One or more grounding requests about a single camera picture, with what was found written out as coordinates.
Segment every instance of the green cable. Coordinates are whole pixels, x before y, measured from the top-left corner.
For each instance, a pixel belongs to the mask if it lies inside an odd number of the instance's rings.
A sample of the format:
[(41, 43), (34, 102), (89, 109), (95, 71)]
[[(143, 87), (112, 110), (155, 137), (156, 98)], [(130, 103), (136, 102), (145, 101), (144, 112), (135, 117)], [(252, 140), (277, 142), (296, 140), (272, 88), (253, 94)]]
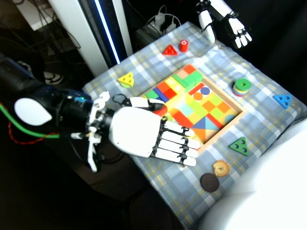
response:
[(13, 125), (15, 125), (20, 131), (37, 137), (37, 138), (59, 138), (59, 134), (52, 134), (49, 136), (46, 136), (47, 134), (43, 134), (43, 133), (36, 133), (33, 131), (30, 131), (24, 127), (22, 127), (11, 115), (10, 113), (4, 108), (4, 106), (2, 104), (0, 104), (0, 110), (3, 112), (3, 114), (13, 123)]

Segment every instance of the cookie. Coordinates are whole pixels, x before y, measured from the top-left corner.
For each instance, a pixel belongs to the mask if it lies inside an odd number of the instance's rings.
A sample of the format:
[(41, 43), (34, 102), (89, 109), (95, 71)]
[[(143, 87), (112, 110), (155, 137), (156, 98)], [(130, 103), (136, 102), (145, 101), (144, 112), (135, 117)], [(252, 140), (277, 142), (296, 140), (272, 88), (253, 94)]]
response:
[(229, 173), (229, 166), (225, 161), (216, 161), (212, 167), (214, 174), (218, 177), (226, 176)]
[(216, 175), (212, 173), (205, 173), (201, 177), (201, 186), (208, 193), (213, 193), (219, 188), (220, 182)]

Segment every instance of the red cylinder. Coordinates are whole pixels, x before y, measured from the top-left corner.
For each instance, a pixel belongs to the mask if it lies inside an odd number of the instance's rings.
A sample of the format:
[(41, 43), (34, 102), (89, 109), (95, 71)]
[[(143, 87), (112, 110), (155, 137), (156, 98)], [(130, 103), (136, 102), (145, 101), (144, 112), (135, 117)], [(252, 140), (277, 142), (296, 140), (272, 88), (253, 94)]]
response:
[(189, 46), (189, 42), (187, 40), (181, 40), (179, 45), (179, 50), (181, 52), (187, 52)]

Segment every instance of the wooden frame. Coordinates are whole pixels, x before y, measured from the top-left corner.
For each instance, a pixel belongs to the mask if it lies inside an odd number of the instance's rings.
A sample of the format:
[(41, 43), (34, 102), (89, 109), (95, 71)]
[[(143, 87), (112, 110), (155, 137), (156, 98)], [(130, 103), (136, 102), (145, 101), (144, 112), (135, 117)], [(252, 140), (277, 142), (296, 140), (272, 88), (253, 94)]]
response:
[[(175, 73), (171, 74), (167, 78), (173, 76), (174, 74), (181, 71), (183, 68), (179, 69)], [(204, 152), (205, 149), (207, 149), (210, 145), (212, 145), (219, 137), (221, 137), (231, 126), (234, 126), (246, 113), (247, 111), (231, 96), (229, 96), (226, 92), (224, 92), (220, 87), (218, 87), (211, 79), (206, 77), (201, 71), (199, 71), (203, 75), (203, 79), (201, 82), (203, 82), (205, 85), (207, 85), (214, 93), (216, 93), (224, 102), (226, 102), (230, 107), (232, 107), (236, 112), (238, 112), (238, 115), (232, 119), (228, 124), (226, 124), (220, 131), (218, 131), (214, 136), (212, 136), (207, 142), (204, 144), (202, 143), (201, 148), (198, 150), (198, 153), (201, 154)], [(147, 92), (154, 89), (158, 84), (156, 84), (154, 87), (152, 87), (150, 90), (146, 91), (142, 94), (145, 95)]]

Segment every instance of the orange circle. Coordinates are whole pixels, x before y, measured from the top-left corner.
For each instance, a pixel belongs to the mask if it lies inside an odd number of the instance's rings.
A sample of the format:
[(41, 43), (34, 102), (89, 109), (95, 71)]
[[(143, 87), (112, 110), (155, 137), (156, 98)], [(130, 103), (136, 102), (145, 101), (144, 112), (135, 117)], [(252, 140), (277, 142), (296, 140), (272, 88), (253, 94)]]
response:
[(193, 95), (194, 99), (200, 101), (202, 99), (202, 94), (200, 92), (196, 92)]

